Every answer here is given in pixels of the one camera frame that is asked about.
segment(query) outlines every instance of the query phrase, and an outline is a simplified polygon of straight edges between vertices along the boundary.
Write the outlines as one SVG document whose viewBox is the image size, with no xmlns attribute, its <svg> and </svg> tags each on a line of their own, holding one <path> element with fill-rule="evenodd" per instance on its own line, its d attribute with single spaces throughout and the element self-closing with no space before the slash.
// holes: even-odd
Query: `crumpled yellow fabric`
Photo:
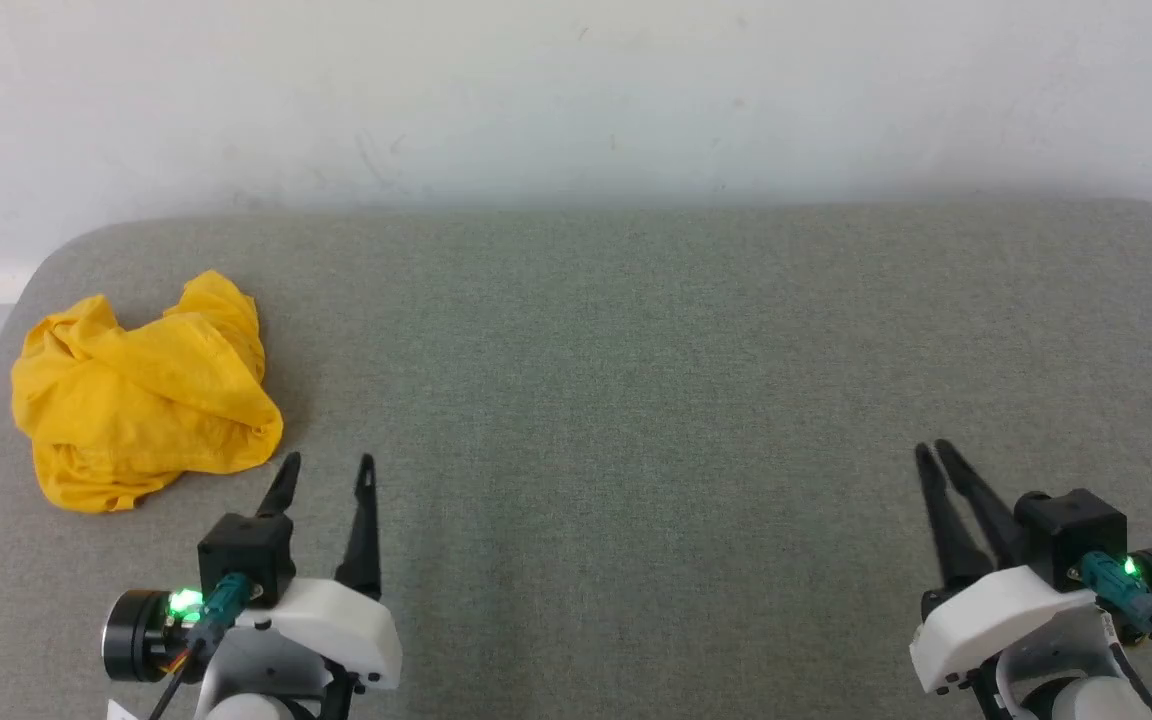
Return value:
<svg viewBox="0 0 1152 720">
<path fill-rule="evenodd" d="M 207 270 L 142 328 L 120 328 L 104 295 L 47 316 L 12 369 L 12 414 L 47 500 L 131 510 L 185 470 L 270 460 L 283 416 L 264 376 L 256 302 Z"/>
</svg>

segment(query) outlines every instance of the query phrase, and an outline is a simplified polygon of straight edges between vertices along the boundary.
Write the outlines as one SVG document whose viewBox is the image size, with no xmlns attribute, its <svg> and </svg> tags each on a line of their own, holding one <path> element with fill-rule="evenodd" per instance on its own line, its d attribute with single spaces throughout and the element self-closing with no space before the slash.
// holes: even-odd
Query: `robotic arm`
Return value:
<svg viewBox="0 0 1152 720">
<path fill-rule="evenodd" d="M 987 720 L 1152 719 L 1124 653 L 1152 638 L 1152 548 L 1128 551 L 1126 515 L 1084 488 L 1030 492 L 1009 511 L 950 442 L 914 455 L 945 583 L 923 593 L 909 647 L 923 691 L 972 689 Z M 946 478 L 996 569 L 950 506 Z M 1032 679 L 1048 680 L 1016 696 Z"/>
<path fill-rule="evenodd" d="M 101 637 L 106 674 L 142 683 L 172 676 L 147 720 L 182 683 L 202 682 L 195 720 L 346 720 L 356 694 L 397 688 L 402 644 L 379 602 L 376 463 L 362 457 L 333 579 L 296 577 L 285 510 L 300 469 L 294 452 L 256 515 L 227 514 L 198 543 L 206 596 L 134 589 L 114 602 Z"/>
</svg>

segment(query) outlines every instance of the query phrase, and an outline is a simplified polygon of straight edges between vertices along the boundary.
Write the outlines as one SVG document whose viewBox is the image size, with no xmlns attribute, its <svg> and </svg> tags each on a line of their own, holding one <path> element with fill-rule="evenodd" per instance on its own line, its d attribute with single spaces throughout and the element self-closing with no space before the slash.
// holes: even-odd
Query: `gray fabric surface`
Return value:
<svg viewBox="0 0 1152 720">
<path fill-rule="evenodd" d="M 104 291 L 146 323 L 206 268 L 262 311 L 303 575 L 378 457 L 406 673 L 356 717 L 977 717 L 905 650 L 937 583 L 920 439 L 1009 500 L 1093 488 L 1152 544 L 1143 202 L 120 225 L 46 260 L 0 341 L 0 719 L 145 715 L 160 687 L 104 679 L 109 602 L 194 582 L 273 477 L 69 514 L 12 424 L 43 314 Z"/>
</svg>

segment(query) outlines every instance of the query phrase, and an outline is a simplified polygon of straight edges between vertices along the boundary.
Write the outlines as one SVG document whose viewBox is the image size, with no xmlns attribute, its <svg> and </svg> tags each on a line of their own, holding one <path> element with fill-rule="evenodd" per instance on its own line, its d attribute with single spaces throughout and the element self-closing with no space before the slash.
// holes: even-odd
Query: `wall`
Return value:
<svg viewBox="0 0 1152 720">
<path fill-rule="evenodd" d="M 273 209 L 1152 199 L 1152 1 L 0 0 L 0 272 Z"/>
</svg>

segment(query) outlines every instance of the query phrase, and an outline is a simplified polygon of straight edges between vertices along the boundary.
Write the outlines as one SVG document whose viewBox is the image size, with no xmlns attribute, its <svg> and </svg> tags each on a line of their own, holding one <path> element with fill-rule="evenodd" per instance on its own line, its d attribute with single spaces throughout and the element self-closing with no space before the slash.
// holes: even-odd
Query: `green led indicator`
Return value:
<svg viewBox="0 0 1152 720">
<path fill-rule="evenodd" d="M 200 607 L 202 592 L 196 589 L 182 588 L 168 596 L 168 612 L 183 620 L 188 620 L 189 615 L 197 615 Z"/>
</svg>

